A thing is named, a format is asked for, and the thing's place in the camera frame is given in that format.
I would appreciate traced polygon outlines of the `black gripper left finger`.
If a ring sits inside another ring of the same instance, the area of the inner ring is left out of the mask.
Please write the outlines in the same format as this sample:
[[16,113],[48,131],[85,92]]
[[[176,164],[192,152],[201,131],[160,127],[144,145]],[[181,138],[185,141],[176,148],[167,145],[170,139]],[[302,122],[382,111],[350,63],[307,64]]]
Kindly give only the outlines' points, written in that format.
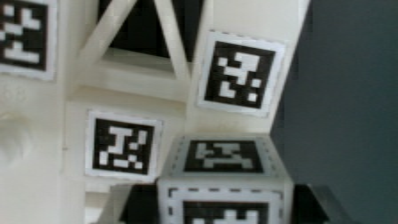
[[160,224],[154,184],[117,185],[110,188],[110,197],[94,224]]

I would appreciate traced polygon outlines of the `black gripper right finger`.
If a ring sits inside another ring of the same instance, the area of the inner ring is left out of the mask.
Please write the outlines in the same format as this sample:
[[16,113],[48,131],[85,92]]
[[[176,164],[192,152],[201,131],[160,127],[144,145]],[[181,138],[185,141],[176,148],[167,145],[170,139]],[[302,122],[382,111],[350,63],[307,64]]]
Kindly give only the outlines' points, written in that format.
[[325,185],[295,185],[291,224],[359,224]]

